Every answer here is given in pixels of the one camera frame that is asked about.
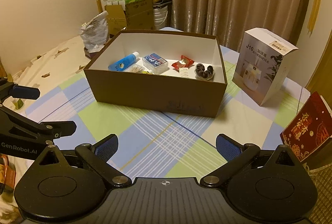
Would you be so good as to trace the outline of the white plastic bucket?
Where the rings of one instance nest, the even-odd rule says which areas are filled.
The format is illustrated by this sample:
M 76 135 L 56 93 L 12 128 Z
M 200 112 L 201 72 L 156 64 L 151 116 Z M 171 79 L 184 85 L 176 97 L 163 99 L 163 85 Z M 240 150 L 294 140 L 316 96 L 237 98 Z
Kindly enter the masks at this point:
M 167 25 L 168 6 L 157 7 L 154 9 L 154 28 L 160 30 Z

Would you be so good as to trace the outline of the white humidifier box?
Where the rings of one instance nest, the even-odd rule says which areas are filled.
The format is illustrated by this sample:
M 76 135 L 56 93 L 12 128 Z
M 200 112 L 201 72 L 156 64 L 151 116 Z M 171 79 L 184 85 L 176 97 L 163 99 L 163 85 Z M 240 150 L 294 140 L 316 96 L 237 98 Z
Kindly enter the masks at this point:
M 262 106 L 279 91 L 298 47 L 265 28 L 244 33 L 232 81 Z

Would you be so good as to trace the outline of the brown cardboard storage box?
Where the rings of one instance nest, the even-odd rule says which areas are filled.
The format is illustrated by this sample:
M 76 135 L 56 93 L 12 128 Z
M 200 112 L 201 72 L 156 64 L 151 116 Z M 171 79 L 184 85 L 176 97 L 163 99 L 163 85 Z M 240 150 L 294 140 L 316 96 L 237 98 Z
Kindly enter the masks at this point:
M 108 69 L 134 52 L 140 57 L 155 53 L 169 64 L 186 56 L 194 63 L 212 66 L 214 75 L 208 81 L 196 79 L 194 66 L 189 68 L 188 78 L 171 66 L 160 75 Z M 193 116 L 216 117 L 227 88 L 218 38 L 180 31 L 120 31 L 88 63 L 84 73 L 98 102 Z

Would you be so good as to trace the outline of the cotton swab pack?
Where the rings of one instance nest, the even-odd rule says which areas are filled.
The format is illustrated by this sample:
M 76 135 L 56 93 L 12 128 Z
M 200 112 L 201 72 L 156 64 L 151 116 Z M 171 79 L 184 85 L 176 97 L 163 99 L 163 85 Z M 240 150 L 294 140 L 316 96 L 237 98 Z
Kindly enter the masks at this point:
M 133 64 L 124 70 L 124 72 L 135 73 L 135 74 L 142 74 L 144 71 L 145 68 L 138 64 Z

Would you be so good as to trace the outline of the dark red tray box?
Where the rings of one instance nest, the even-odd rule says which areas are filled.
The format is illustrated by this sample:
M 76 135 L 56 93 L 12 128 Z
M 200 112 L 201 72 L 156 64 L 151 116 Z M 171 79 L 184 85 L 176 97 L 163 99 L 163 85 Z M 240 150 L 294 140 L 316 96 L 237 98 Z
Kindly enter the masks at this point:
M 84 45 L 84 53 L 88 59 L 93 59 L 103 48 L 104 44 L 87 44 Z

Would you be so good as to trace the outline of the red candy packet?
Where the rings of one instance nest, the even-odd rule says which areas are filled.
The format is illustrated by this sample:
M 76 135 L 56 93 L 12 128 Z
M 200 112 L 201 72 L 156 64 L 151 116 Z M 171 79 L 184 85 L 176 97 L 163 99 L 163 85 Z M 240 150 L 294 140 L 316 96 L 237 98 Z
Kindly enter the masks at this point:
M 176 61 L 172 64 L 172 67 L 179 72 L 180 68 L 190 67 L 194 64 L 194 60 L 182 55 L 180 60 Z

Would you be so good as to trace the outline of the red gift box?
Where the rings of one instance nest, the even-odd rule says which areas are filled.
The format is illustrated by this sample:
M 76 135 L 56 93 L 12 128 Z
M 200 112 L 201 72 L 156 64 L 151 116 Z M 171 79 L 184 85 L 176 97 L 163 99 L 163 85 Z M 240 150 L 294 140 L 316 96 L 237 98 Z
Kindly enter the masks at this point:
M 326 146 L 331 138 L 331 108 L 323 96 L 312 93 L 280 137 L 302 163 Z

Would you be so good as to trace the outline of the blue playing card case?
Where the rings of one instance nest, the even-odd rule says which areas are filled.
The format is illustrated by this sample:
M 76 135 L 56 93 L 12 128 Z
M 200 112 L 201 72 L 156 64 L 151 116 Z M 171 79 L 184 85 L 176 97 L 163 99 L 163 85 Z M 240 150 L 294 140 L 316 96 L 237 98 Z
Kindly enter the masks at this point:
M 168 70 L 168 61 L 156 53 L 151 53 L 142 58 L 144 67 L 152 73 L 160 75 Z

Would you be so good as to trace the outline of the blue cream tube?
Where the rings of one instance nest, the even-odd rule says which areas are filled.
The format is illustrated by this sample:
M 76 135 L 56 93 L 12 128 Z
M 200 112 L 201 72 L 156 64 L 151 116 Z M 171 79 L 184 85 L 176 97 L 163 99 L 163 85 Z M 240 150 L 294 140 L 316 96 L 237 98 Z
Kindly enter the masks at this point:
M 139 58 L 140 58 L 140 54 L 138 52 L 133 52 L 132 54 L 129 54 L 128 56 L 125 56 L 124 58 L 120 59 L 119 61 L 109 65 L 108 70 L 124 71 L 128 67 L 130 67 L 134 63 L 136 63 L 139 60 Z

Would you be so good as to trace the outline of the checkered tablecloth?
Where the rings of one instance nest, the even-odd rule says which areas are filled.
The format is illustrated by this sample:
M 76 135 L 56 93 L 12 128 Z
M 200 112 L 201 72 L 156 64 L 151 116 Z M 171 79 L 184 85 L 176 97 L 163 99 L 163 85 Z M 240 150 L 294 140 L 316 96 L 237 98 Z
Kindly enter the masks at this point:
M 131 178 L 201 178 L 225 163 L 215 148 L 218 134 L 274 149 L 309 96 L 308 90 L 286 79 L 280 91 L 259 106 L 229 82 L 220 113 L 213 119 L 99 103 L 85 76 L 78 74 L 40 97 L 25 113 L 36 122 L 76 123 L 72 136 L 55 141 L 60 149 L 116 134 L 119 148 L 110 164 Z

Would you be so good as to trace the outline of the crumpled plastic bag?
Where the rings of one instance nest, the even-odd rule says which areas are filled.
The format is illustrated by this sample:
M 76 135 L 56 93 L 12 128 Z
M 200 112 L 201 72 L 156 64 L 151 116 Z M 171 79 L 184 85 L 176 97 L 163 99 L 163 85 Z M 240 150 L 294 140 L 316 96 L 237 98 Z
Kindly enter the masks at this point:
M 88 23 L 81 25 L 79 35 L 83 40 L 83 44 L 87 52 L 99 52 L 108 41 L 109 29 L 107 16 L 108 12 L 103 11 Z

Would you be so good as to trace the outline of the dark rolled sock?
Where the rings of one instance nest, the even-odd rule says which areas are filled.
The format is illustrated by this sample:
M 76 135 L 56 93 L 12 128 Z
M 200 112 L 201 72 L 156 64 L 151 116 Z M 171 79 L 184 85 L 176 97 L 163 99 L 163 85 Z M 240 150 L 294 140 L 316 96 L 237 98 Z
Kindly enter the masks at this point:
M 214 68 L 211 65 L 205 67 L 202 63 L 198 63 L 195 67 L 195 77 L 199 80 L 210 81 L 214 77 Z

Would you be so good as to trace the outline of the cardboard carton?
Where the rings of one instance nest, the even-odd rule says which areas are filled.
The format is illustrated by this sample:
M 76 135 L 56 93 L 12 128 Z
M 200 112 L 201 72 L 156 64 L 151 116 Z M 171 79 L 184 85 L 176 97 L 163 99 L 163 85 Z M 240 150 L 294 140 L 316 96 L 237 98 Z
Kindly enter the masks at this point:
M 139 0 L 124 5 L 106 5 L 107 24 L 110 35 L 116 35 L 123 29 L 153 30 L 153 0 Z

